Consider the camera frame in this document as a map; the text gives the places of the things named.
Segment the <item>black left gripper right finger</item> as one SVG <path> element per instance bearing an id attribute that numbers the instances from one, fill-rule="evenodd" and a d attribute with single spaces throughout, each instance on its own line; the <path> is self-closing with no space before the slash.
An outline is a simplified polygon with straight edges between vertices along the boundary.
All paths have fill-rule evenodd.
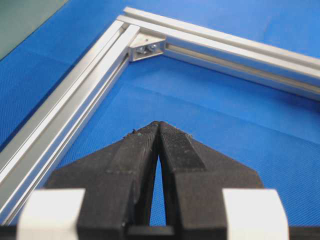
<path id="1" fill-rule="evenodd" d="M 166 223 L 182 240 L 227 239 L 222 190 L 262 189 L 258 173 L 164 121 L 158 140 Z"/>

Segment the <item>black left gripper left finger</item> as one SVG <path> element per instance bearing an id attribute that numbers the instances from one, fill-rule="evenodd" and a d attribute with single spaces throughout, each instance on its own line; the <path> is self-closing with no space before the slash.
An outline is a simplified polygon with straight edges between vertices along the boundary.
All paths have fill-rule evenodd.
<path id="1" fill-rule="evenodd" d="M 158 161 L 157 121 L 54 170 L 46 189 L 85 189 L 81 240 L 123 240 L 128 225 L 148 225 Z"/>

